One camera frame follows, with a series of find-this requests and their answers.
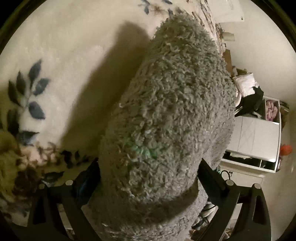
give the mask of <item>blue leaf pattern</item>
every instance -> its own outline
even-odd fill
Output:
[[[173,15],[174,14],[173,11],[170,8],[168,9],[168,14],[169,15]]]
[[[42,60],[40,59],[31,67],[29,71],[30,89],[32,89],[35,79],[37,79],[37,77],[39,76],[39,73],[41,71],[41,63]]]
[[[35,96],[40,95],[43,93],[43,91],[45,90],[46,86],[49,83],[49,79],[41,79],[38,81],[36,87],[35,87],[35,91],[33,92],[33,94]]]
[[[65,160],[65,163],[67,164],[67,168],[72,168],[73,167],[73,163],[71,161],[71,157],[72,157],[72,153],[70,151],[66,151],[64,150],[62,153],[62,155],[64,155],[64,160]]]
[[[183,11],[178,7],[178,8],[177,8],[177,13],[178,13],[178,14],[181,14],[181,13],[183,13]]]
[[[24,146],[32,144],[32,142],[35,139],[35,136],[39,134],[39,132],[33,132],[33,131],[21,131],[17,135],[17,140],[19,143],[21,143]]]
[[[20,71],[17,75],[17,90],[22,95],[24,95],[26,91],[26,81],[24,80],[24,77]]]
[[[18,106],[20,106],[20,104],[17,100],[17,91],[15,88],[15,84],[11,81],[8,81],[8,96],[9,96],[9,99],[12,103],[15,103]]]
[[[37,119],[37,120],[45,119],[44,112],[36,101],[33,101],[29,104],[29,112],[34,119]]]
[[[148,2],[147,0],[142,0],[142,2],[144,2],[147,5],[150,5],[150,2]]]
[[[16,137],[19,132],[18,119],[19,119],[19,116],[18,116],[17,109],[8,111],[8,113],[7,113],[7,130],[14,137]]]
[[[170,5],[172,5],[173,3],[171,2],[171,1],[169,1],[169,0],[162,0],[163,2],[165,2],[165,3],[167,3],[167,4],[170,4]]]
[[[145,8],[144,8],[144,12],[148,15],[149,14],[149,8],[148,8],[148,6],[146,6]]]

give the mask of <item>black cable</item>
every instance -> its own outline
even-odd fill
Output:
[[[209,211],[209,210],[211,210],[211,209],[213,209],[214,207],[216,207],[217,205],[215,205],[215,206],[212,206],[211,208],[208,208],[208,209],[206,209],[206,210],[202,210],[202,212],[206,212],[206,211]]]
[[[220,173],[221,176],[222,176],[222,173],[223,173],[223,172],[226,172],[226,173],[227,173],[227,175],[228,175],[228,177],[229,177],[229,180],[230,180],[230,174],[229,174],[229,172],[226,171],[226,170],[223,170],[223,171]]]

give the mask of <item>white shelf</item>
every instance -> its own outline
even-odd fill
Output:
[[[231,163],[234,165],[238,165],[238,166],[242,166],[242,167],[247,167],[247,168],[251,168],[251,169],[255,169],[255,170],[259,170],[259,171],[263,171],[263,172],[271,172],[271,173],[275,173],[275,170],[270,170],[270,169],[266,169],[266,168],[261,168],[261,167],[256,167],[256,166],[252,166],[252,165],[248,165],[248,164],[244,164],[244,163],[240,163],[240,162],[236,162],[236,161],[231,161],[231,160],[227,160],[222,158],[223,162],[227,162],[227,163]]]

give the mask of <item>pink fabric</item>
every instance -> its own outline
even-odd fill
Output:
[[[266,101],[266,120],[273,121],[278,112],[278,108],[272,100]]]

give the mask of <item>metal screw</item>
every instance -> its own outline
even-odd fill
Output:
[[[255,184],[254,184],[254,187],[255,187],[256,189],[260,189],[260,188],[261,188],[261,186],[260,186],[259,183],[255,183]]]
[[[228,186],[233,186],[233,185],[234,185],[234,182],[228,179],[228,180],[226,181],[226,184],[227,184]]]
[[[65,184],[66,184],[67,186],[71,186],[71,185],[73,184],[73,180],[67,180],[67,181],[65,182]]]

